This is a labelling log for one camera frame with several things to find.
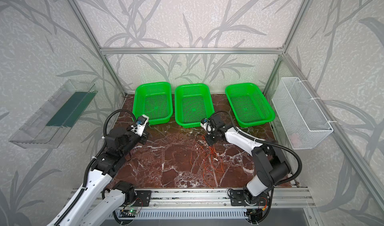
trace wire basket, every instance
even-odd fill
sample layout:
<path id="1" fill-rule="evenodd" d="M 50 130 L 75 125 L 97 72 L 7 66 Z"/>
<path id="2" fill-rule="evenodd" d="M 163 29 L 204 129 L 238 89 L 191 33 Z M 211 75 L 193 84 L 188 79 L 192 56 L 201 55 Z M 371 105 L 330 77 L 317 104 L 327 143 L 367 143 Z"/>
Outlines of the wire basket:
<path id="1" fill-rule="evenodd" d="M 315 99 L 297 77 L 281 78 L 272 102 L 293 149 L 314 148 L 333 132 Z"/>

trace wall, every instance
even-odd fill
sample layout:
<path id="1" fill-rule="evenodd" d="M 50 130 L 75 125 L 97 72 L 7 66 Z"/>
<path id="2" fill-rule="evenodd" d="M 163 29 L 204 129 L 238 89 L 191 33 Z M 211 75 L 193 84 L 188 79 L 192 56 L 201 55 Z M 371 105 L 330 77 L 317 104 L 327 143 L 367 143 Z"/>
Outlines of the wall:
<path id="1" fill-rule="evenodd" d="M 314 0 L 288 54 L 384 183 L 383 8 L 384 0 Z M 331 136 L 297 152 L 300 184 L 310 188 L 326 225 L 384 225 Z"/>
<path id="2" fill-rule="evenodd" d="M 0 0 L 0 225 L 46 225 L 80 186 L 122 97 L 64 0 Z M 8 139 L 66 80 L 98 93 L 57 149 Z"/>
<path id="3" fill-rule="evenodd" d="M 281 47 L 302 0 L 77 0 L 102 47 Z M 111 55 L 127 92 L 147 82 L 265 85 L 274 55 Z"/>

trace red marble tabletop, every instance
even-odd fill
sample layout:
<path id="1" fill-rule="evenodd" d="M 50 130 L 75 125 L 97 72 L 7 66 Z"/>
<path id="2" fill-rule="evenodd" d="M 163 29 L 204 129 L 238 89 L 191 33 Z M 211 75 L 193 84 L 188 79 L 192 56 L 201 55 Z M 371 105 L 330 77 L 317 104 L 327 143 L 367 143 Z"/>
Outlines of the red marble tabletop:
<path id="1" fill-rule="evenodd" d="M 132 110 L 133 99 L 134 95 L 128 95 L 123 108 Z M 225 94 L 212 94 L 212 101 L 215 111 L 232 111 Z M 227 115 L 222 118 L 230 122 Z M 127 127 L 131 122 L 122 112 L 114 127 Z M 274 138 L 269 123 L 243 130 L 258 138 Z M 131 151 L 132 160 L 120 169 L 110 186 L 124 180 L 137 188 L 235 188 L 253 178 L 252 157 L 246 152 L 224 141 L 209 148 L 203 128 L 183 128 L 174 115 L 169 123 L 150 125 L 147 131 L 147 143 Z"/>

